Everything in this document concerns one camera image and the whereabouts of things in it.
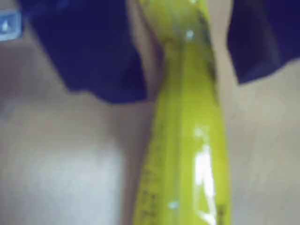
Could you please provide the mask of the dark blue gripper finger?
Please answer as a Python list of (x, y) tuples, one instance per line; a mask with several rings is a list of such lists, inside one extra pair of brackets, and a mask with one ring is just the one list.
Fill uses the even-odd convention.
[(239, 83), (271, 75), (300, 57), (298, 0), (234, 0), (227, 47)]
[(146, 83), (123, 0), (19, 2), (64, 84), (109, 103), (145, 100)]

